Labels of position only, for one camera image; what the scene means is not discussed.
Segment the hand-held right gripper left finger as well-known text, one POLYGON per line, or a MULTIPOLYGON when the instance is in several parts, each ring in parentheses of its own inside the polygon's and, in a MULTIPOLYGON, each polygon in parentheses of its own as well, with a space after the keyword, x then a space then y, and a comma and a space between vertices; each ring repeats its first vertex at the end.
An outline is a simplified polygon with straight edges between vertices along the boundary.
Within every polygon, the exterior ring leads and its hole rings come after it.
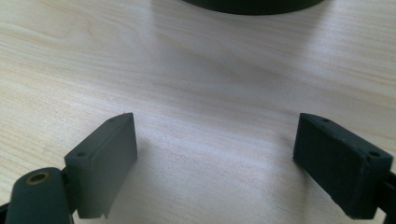
POLYGON ((106 120, 65 157, 69 195, 81 218, 107 217, 137 159, 134 115, 106 120))

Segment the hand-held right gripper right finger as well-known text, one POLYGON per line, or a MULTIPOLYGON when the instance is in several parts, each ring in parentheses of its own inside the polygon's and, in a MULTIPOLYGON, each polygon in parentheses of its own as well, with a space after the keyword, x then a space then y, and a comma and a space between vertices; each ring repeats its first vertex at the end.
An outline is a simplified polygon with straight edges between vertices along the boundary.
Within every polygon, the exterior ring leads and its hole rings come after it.
POLYGON ((378 209, 394 219, 393 157, 339 124, 302 113, 293 159, 352 219, 372 219, 378 209))

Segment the dark round object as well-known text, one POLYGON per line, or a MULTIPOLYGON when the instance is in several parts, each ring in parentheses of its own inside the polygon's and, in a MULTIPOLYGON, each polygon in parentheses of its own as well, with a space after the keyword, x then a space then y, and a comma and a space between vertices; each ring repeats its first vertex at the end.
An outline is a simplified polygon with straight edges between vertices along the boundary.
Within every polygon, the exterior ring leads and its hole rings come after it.
POLYGON ((183 0, 205 9, 235 15, 274 15, 312 7, 323 0, 183 0))

